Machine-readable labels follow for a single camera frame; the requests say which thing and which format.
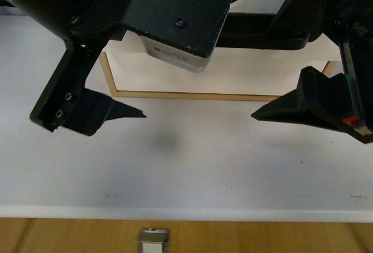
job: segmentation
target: white table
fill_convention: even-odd
[[[256,121],[263,103],[120,99],[148,118],[48,132],[29,114],[64,44],[0,22],[0,216],[373,222],[373,145]],[[87,86],[109,94],[99,64]]]

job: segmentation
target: black metal bracket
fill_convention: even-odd
[[[53,132],[59,126],[93,135],[106,120],[145,117],[127,106],[89,89],[85,81],[102,48],[66,43],[66,52],[30,114],[35,123]]]

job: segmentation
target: black screw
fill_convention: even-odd
[[[175,22],[176,26],[178,27],[184,27],[185,26],[185,21],[182,18],[178,18]]]
[[[64,112],[62,111],[62,109],[58,110],[56,113],[57,118],[61,118],[63,115],[64,115]]]
[[[70,23],[72,23],[72,24],[79,24],[80,23],[79,16],[72,16],[71,19],[70,19]]]
[[[72,98],[72,93],[67,93],[65,96],[65,100],[69,101]]]

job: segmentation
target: white label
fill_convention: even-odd
[[[143,253],[163,253],[162,243],[143,243],[142,244]]]

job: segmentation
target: white surface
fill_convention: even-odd
[[[162,253],[163,244],[162,243],[142,243],[143,253]]]
[[[64,45],[0,21],[0,216],[373,222],[373,145],[255,121],[263,103],[121,99],[148,118],[90,138],[33,124]],[[98,64],[87,85],[108,93]]]
[[[118,90],[264,94],[282,96],[297,87],[302,68],[322,71],[326,61],[213,56],[202,73],[193,73],[141,53],[108,52]]]

